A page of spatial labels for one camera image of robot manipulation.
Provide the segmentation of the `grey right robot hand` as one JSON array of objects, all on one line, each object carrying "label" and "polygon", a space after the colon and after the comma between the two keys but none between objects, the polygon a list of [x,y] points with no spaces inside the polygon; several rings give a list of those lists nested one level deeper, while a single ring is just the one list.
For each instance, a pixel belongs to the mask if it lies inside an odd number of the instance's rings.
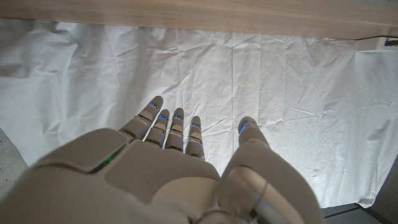
[{"label": "grey right robot hand", "polygon": [[201,121],[148,105],[119,130],[97,129],[27,169],[1,199],[2,223],[321,223],[307,181],[244,117],[219,173],[205,160]]}]

